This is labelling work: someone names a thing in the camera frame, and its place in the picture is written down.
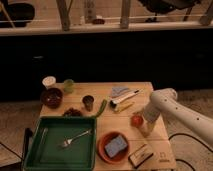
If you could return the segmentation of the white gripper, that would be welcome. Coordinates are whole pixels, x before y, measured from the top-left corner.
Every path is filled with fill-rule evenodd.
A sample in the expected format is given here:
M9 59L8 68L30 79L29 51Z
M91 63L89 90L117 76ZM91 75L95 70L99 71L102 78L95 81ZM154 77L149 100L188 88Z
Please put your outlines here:
M149 136L155 127L155 121L159 118L160 111L155 108L151 103L146 105L143 110L143 117L147 122L142 126L142 134Z

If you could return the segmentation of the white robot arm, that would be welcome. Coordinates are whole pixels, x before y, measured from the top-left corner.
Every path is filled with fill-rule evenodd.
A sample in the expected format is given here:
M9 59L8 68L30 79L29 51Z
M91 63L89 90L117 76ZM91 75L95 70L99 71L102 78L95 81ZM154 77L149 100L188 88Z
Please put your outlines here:
M144 107L143 117L149 123L154 123L161 112L174 116L213 148L213 119L181 105L177 98L178 94L173 88L153 91L149 103Z

